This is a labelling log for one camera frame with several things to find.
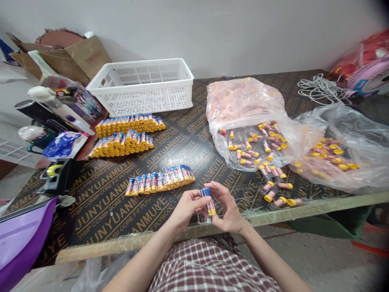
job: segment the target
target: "white crate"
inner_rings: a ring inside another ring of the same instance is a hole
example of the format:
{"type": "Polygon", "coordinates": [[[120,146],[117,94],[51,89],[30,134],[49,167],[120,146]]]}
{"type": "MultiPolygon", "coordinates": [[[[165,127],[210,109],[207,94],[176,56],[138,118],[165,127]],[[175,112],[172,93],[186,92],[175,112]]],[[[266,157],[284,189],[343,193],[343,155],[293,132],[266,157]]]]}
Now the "white crate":
{"type": "Polygon", "coordinates": [[[192,73],[177,58],[105,64],[86,89],[114,118],[192,107],[192,85],[192,73]]]}

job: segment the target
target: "plaid clothing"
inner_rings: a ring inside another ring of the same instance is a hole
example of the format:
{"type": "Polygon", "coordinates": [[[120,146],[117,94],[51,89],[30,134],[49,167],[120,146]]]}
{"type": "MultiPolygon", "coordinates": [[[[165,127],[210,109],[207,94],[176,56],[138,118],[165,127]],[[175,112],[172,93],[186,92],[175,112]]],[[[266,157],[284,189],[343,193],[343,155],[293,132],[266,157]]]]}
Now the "plaid clothing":
{"type": "Polygon", "coordinates": [[[277,282],[242,258],[230,234],[174,244],[149,291],[281,291],[277,282]]]}

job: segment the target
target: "hand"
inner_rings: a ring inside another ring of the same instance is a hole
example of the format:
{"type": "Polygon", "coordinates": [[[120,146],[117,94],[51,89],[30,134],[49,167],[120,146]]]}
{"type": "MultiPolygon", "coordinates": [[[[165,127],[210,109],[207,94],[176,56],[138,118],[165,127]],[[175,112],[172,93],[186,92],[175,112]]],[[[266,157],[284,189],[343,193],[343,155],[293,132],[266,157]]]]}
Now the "hand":
{"type": "Polygon", "coordinates": [[[204,186],[211,189],[212,196],[219,200],[225,210],[223,219],[220,219],[218,215],[212,216],[212,224],[223,232],[240,234],[246,224],[249,223],[240,214],[235,199],[231,196],[230,191],[220,183],[213,181],[206,183],[204,186]]]}
{"type": "Polygon", "coordinates": [[[193,214],[202,213],[211,200],[210,196],[201,197],[200,190],[185,191],[166,223],[176,226],[180,231],[185,230],[193,214]]]}

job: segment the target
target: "green cloth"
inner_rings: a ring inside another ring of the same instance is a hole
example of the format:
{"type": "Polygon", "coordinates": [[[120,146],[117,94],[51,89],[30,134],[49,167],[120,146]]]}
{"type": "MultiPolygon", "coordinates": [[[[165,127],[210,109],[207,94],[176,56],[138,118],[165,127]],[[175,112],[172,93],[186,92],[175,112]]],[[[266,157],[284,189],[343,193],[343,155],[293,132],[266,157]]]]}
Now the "green cloth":
{"type": "Polygon", "coordinates": [[[330,212],[327,214],[288,221],[298,232],[331,238],[357,239],[374,205],[330,212]]]}

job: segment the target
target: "electric fan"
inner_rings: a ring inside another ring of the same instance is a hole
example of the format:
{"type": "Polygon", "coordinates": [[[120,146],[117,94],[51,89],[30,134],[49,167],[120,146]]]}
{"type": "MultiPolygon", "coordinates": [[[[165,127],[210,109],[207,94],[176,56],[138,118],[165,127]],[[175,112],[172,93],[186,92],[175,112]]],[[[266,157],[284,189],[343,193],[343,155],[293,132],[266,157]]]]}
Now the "electric fan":
{"type": "Polygon", "coordinates": [[[347,95],[370,97],[389,84],[389,54],[357,70],[348,80],[347,95]]]}

